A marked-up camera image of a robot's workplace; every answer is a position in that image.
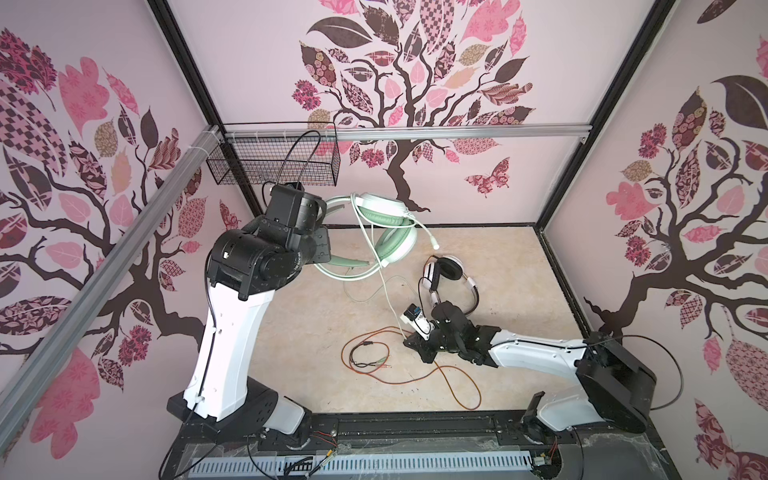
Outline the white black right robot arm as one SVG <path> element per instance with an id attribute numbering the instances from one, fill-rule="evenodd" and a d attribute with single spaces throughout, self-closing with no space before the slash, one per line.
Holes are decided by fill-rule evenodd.
<path id="1" fill-rule="evenodd" d="M 594 332 L 553 340 L 476 326 L 450 302 L 437 304 L 430 317 L 410 305 L 400 319 L 415 330 L 405 346 L 425 363 L 450 353 L 478 366 L 523 368 L 570 381 L 565 390 L 533 395 L 517 428 L 534 443 L 583 425 L 605 423 L 634 434 L 649 425 L 656 376 L 614 338 Z"/>

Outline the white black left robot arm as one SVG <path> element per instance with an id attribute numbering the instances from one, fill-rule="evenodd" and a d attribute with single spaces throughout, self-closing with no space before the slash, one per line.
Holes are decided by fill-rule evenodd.
<path id="1" fill-rule="evenodd" d="M 249 375 L 263 318 L 275 293 L 306 265 L 327 263 L 328 205 L 296 183 L 277 184 L 265 213 L 225 231 L 204 266 L 208 317 L 188 386 L 167 410 L 204 436 L 226 442 L 261 429 L 304 434 L 306 408 Z"/>

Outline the mint green headphones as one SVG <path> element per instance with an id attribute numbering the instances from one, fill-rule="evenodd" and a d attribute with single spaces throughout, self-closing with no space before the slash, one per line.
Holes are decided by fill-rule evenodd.
<path id="1" fill-rule="evenodd" d="M 336 196 L 326 201 L 328 215 L 349 208 L 374 260 L 372 262 L 332 255 L 331 261 L 315 264 L 324 275 L 342 282 L 365 280 L 403 260 L 415 247 L 420 228 L 434 250 L 440 245 L 424 223 L 403 201 L 372 193 Z"/>

